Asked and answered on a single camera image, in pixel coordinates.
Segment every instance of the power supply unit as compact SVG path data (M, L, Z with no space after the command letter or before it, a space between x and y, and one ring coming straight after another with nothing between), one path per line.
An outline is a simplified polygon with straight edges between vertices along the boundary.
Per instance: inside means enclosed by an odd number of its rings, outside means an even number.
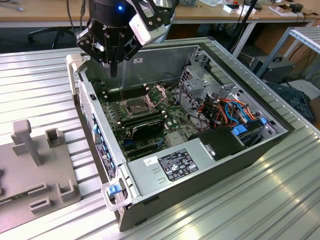
M267 55L254 57L250 63L249 69L254 74L257 74L267 58ZM261 76L261 79L275 84L283 83L283 79L288 76L293 67L294 64L284 56L277 56L269 64L268 68Z

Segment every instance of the black office chair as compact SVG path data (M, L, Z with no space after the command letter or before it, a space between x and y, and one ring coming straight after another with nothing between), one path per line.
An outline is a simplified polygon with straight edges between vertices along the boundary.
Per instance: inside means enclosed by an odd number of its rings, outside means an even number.
M51 33L51 32L55 32L55 38L52 44L52 48L51 49L56 49L56 46L58 45L59 42L59 38L60 37L64 37L65 34L68 34L72 37L74 37L74 33L70 30L71 27L69 26L59 26L59 27L48 27L48 28L44 28L41 30L37 30L37 31L33 31L33 32L29 32L28 33L28 41L29 43L33 43L34 40L34 36L39 35L39 34L46 34L46 33Z

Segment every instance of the metal workbench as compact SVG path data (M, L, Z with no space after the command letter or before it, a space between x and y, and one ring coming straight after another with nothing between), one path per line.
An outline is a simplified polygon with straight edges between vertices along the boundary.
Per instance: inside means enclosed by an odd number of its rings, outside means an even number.
M295 132L251 167L119 232L100 194L101 181L72 102L65 57L80 50L0 55L0 144L11 141L11 121L18 119L30 120L33 136L48 128L63 130L82 195L80 202L9 230L0 239L319 239L320 132L217 42L167 41L197 42L206 43ZM223 76L219 71L215 75Z

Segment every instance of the blue latch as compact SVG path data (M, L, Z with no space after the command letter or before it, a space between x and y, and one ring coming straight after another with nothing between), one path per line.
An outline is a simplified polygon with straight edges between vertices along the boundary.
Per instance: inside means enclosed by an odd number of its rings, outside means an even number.
M97 133L97 128L98 128L98 125L97 125L97 124L93 125L93 132L94 132L95 134Z
M238 135L240 135L240 134L242 134L242 133L245 133L246 131L248 131L248 129L246 129L246 127L243 126L243 125L235 126L235 127L232 129L232 132L233 132L236 136L238 136Z
M260 122L265 125L268 121L264 117L260 117Z
M115 194L118 194L118 193L121 193L122 189L121 189L121 186L120 184L116 184L116 185L113 185L113 186L110 186L106 189L108 195L110 197L114 196Z

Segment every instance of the warning label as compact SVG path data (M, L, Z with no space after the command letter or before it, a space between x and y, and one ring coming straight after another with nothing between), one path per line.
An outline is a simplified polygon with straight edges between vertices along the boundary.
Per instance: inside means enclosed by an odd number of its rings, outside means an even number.
M171 182L199 170L186 149L160 157L158 161Z

